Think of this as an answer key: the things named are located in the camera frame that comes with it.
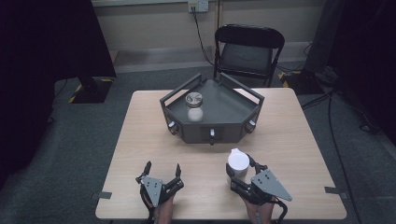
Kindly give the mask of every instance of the gray tray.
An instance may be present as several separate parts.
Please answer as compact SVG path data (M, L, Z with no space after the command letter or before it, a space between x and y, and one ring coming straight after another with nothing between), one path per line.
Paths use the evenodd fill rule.
M173 96L191 85L192 87L176 100L166 104ZM257 98L257 103L235 91L230 85L243 89ZM200 122L188 120L185 98L192 91L200 92L203 96L204 119ZM178 135L186 143L213 145L215 142L236 143L246 133L252 133L256 127L263 100L263 96L227 75L220 74L219 80L202 80L201 74L197 74L164 96L160 102L171 134Z

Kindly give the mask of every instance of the jar lid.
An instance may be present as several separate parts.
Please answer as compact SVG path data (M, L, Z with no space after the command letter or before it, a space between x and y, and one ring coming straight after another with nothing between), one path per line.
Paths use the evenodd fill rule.
M190 92L186 96L186 104L189 107L196 108L202 104L203 98L199 92Z

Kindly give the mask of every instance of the chair backrest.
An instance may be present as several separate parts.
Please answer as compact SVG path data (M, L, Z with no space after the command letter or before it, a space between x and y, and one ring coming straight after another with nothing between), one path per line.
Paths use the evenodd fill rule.
M227 24L221 26L215 33L216 44L218 42L260 47L268 49L282 49L285 37L272 28Z

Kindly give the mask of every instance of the gray carpet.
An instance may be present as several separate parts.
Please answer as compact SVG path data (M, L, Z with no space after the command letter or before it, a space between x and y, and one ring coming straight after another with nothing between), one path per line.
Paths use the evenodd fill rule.
M299 63L283 65L293 68ZM97 201L91 196L102 190L133 92L172 90L198 72L211 77L213 69L195 67L119 74L103 104L69 104L67 101L78 81L58 82L56 92L60 93L53 103L51 115L54 121L33 161L26 169L11 175L0 192L0 223L109 223L109 220L95 216ZM257 80L247 82L247 85L260 87ZM280 86L276 76L273 87ZM319 96L300 95L298 99L303 105ZM349 183L352 189L349 199L343 200L348 215L338 221L285 220L284 223L358 223L350 196L354 198L362 223L396 223L394 152L384 147L376 135L360 130L360 113L348 105L341 92L335 94L330 116L334 139L346 170L346 182L332 140L328 108L329 100L326 99L304 112L335 186L341 192L347 192ZM113 223L140 222L115 220Z

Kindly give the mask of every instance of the wall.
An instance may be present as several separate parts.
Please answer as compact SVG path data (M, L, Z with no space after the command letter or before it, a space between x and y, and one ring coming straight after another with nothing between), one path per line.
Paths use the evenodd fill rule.
M205 46L213 46L217 1L197 14ZM286 42L314 38L323 0L262 0L221 2L222 23L255 24L275 28ZM187 3L95 7L110 49L197 48L199 39Z

